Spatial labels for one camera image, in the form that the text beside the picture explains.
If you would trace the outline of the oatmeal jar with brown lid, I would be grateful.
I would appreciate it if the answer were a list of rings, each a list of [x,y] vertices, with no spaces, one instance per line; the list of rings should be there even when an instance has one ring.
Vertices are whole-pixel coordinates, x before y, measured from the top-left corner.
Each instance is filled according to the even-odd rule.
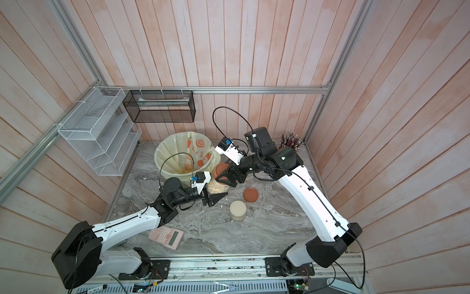
[[[223,183],[217,182],[214,178],[207,184],[207,190],[209,194],[221,194],[229,190],[229,186]]]

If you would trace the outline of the brown jar lid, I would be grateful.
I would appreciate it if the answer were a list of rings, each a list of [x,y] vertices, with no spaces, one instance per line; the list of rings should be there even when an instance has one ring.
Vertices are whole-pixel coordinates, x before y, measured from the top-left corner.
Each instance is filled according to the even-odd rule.
[[[215,179],[216,181],[218,181],[219,183],[221,183],[222,181],[227,181],[227,177],[226,176],[222,176],[220,177],[219,180],[217,180],[217,178],[223,174],[225,172],[225,170],[227,170],[229,168],[229,164],[225,163],[225,162],[221,162],[220,164],[218,164],[215,169],[213,170],[212,172],[212,177],[213,179]]]
[[[248,203],[254,203],[259,199],[259,192],[254,187],[248,187],[243,191],[243,198]]]

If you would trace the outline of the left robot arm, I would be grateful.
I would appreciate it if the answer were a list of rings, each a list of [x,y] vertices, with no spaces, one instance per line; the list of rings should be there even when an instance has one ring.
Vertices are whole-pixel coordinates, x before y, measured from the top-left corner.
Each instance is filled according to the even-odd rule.
[[[114,273],[137,279],[150,277],[153,262],[144,249],[117,252],[111,251],[111,247],[169,223],[183,204],[200,199],[204,205],[213,207],[227,196],[226,192],[210,194],[208,183],[196,180],[191,187],[184,188],[180,179],[170,178],[160,186],[157,199],[136,213],[101,224],[86,221],[76,224],[51,256],[65,289],[73,290],[91,278]]]

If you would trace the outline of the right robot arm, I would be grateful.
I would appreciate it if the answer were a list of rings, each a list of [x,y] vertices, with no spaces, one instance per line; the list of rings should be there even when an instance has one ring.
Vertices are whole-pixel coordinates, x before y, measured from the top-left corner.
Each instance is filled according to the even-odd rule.
[[[308,169],[291,147],[277,148],[265,127],[245,134],[249,155],[238,150],[229,138],[223,138],[216,152],[231,162],[216,180],[236,187],[247,175],[264,172],[269,181],[279,182],[297,201],[317,233],[313,240],[288,247],[273,269],[282,276],[295,274],[307,263],[323,268],[331,266],[362,233],[356,222],[348,222],[331,205],[312,180]]]

